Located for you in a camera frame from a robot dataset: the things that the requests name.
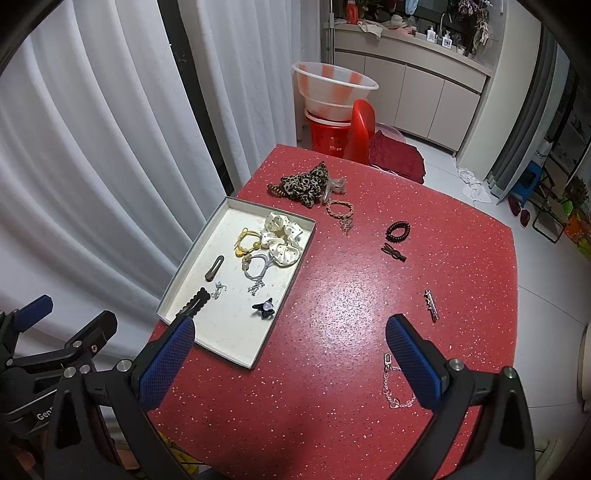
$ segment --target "cabinet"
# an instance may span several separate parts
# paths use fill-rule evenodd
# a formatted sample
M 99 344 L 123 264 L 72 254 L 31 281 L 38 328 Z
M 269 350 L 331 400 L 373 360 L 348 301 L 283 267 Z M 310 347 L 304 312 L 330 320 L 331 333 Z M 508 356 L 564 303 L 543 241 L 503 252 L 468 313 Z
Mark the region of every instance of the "cabinet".
M 366 57 L 365 74 L 378 82 L 379 89 L 368 95 L 368 102 L 374 107 L 375 120 L 385 125 L 394 125 L 405 66 L 393 61 Z
M 407 66 L 394 126 L 427 138 L 444 82 L 440 77 Z
M 458 151 L 476 112 L 480 96 L 445 80 L 437 112 L 427 138 Z
M 363 74 L 365 70 L 365 56 L 346 53 L 344 51 L 335 51 L 335 65 Z

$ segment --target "red plastic chair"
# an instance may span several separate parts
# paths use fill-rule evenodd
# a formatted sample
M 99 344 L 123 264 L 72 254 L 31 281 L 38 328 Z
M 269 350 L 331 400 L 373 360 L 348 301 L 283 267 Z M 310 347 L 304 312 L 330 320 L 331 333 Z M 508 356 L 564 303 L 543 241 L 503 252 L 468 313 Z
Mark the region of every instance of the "red plastic chair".
M 375 133 L 374 108 L 365 100 L 355 100 L 349 139 L 343 158 L 369 165 L 369 140 Z

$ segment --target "red table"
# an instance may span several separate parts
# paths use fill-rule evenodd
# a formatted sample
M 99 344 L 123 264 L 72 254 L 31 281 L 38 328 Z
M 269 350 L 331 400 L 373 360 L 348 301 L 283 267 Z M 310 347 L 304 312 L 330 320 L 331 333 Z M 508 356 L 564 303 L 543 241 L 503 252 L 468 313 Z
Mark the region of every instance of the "red table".
M 347 177 L 347 194 L 335 197 L 355 205 L 349 236 L 323 207 L 267 195 L 267 183 L 320 160 L 332 177 Z M 282 145 L 238 196 L 315 218 L 317 231 L 255 369 L 195 346 L 152 413 L 196 458 L 235 479 L 387 478 L 430 418 L 417 401 L 393 410 L 382 394 L 384 327 L 394 313 L 469 368 L 512 365 L 517 268 L 505 225 L 402 177 Z M 406 263 L 380 251 L 396 220 L 411 224 L 397 247 Z M 389 386 L 402 402 L 411 398 L 399 372 Z M 440 475 L 453 470 L 475 419 L 472 409 Z

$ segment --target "black coiled hair tie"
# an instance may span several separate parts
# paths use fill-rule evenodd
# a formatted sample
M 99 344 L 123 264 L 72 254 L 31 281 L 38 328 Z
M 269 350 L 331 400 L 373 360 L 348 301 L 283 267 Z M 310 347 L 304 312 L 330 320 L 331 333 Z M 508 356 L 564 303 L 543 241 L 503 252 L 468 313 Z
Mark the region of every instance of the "black coiled hair tie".
M 404 233 L 402 235 L 398 235 L 398 236 L 392 235 L 392 232 L 398 228 L 404 228 Z M 388 230 L 386 230 L 386 240 L 388 242 L 392 242 L 393 244 L 404 242 L 408 238 L 409 235 L 410 235 L 410 223 L 408 223 L 408 222 L 403 222 L 403 221 L 394 222 L 392 225 L 390 225 L 388 227 Z

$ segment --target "white tile floor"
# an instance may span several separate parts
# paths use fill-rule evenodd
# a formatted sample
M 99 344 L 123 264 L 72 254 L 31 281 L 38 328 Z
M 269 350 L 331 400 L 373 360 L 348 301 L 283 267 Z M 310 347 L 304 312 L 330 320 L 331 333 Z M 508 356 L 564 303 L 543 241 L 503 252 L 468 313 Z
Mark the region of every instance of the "white tile floor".
M 515 367 L 534 435 L 559 437 L 567 450 L 587 419 L 577 402 L 576 385 L 580 340 L 591 319 L 591 262 L 565 235 L 554 245 L 531 225 L 522 228 L 506 202 L 496 205 L 494 197 L 493 203 L 471 201 L 462 193 L 465 184 L 449 153 L 415 138 L 407 142 L 425 159 L 425 186 L 472 205 L 512 229 L 519 285 Z M 300 146 L 307 147 L 306 141 Z

